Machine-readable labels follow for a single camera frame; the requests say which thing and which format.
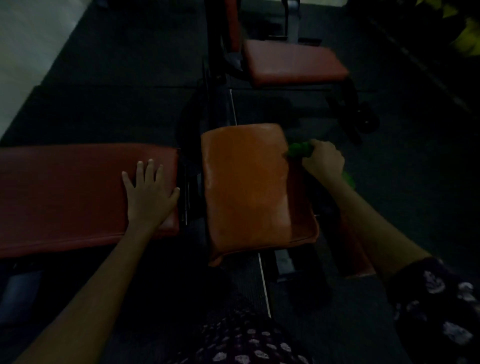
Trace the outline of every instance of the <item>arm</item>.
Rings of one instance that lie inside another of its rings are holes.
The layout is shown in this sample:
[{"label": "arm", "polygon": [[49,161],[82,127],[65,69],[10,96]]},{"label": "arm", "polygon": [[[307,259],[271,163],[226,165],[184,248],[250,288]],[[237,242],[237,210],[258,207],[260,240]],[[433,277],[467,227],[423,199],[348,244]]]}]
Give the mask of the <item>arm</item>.
[{"label": "arm", "polygon": [[180,190],[168,197],[162,166],[138,162],[136,187],[122,173],[129,225],[125,235],[60,315],[20,355],[15,364],[95,363],[100,359],[125,292],[153,233],[175,207]]},{"label": "arm", "polygon": [[431,255],[385,220],[343,179],[345,159],[330,142],[312,140],[314,151],[304,168],[330,193],[358,236],[377,275],[386,283],[410,263]]}]

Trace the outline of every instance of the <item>orange cushion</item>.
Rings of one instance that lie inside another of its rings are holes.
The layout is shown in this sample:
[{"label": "orange cushion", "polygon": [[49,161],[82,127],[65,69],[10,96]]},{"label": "orange cushion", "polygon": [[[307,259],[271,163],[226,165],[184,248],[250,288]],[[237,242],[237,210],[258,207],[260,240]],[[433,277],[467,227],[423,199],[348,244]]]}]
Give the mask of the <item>orange cushion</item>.
[{"label": "orange cushion", "polygon": [[[137,161],[164,166],[176,186],[177,149],[147,144],[85,144],[0,149],[0,258],[117,243],[127,227],[121,172]],[[174,211],[156,237],[179,231]]]},{"label": "orange cushion", "polygon": [[301,166],[283,157],[276,124],[228,126],[202,135],[211,260],[233,252],[315,242],[319,228]]},{"label": "orange cushion", "polygon": [[327,84],[348,77],[335,53],[324,47],[249,39],[243,55],[255,87]]}]

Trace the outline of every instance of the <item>white floor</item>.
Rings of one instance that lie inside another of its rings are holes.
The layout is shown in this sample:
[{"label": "white floor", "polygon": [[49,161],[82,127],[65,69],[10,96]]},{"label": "white floor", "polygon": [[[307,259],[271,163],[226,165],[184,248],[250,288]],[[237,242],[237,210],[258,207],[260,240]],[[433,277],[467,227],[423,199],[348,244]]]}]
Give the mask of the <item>white floor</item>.
[{"label": "white floor", "polygon": [[0,1],[0,137],[52,66],[89,2]]}]

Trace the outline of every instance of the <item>green scrubber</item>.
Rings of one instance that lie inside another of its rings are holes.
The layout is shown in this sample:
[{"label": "green scrubber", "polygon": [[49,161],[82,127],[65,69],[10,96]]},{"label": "green scrubber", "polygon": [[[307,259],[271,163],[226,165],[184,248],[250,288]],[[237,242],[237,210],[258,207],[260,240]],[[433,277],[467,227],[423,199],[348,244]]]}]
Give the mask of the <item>green scrubber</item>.
[{"label": "green scrubber", "polygon": [[[299,158],[299,157],[310,157],[313,153],[313,145],[309,142],[303,143],[293,143],[290,144],[288,147],[287,155],[292,158]],[[349,184],[349,186],[355,189],[355,181],[353,178],[345,171],[342,172],[343,180]]]}]

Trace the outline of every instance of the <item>sleeve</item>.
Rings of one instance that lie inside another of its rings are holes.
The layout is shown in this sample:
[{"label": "sleeve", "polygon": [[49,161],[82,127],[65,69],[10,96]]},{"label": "sleeve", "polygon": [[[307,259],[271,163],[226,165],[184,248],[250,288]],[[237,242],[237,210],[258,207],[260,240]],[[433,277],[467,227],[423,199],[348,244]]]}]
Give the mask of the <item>sleeve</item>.
[{"label": "sleeve", "polygon": [[395,274],[387,297],[413,363],[480,363],[480,294],[437,259]]}]

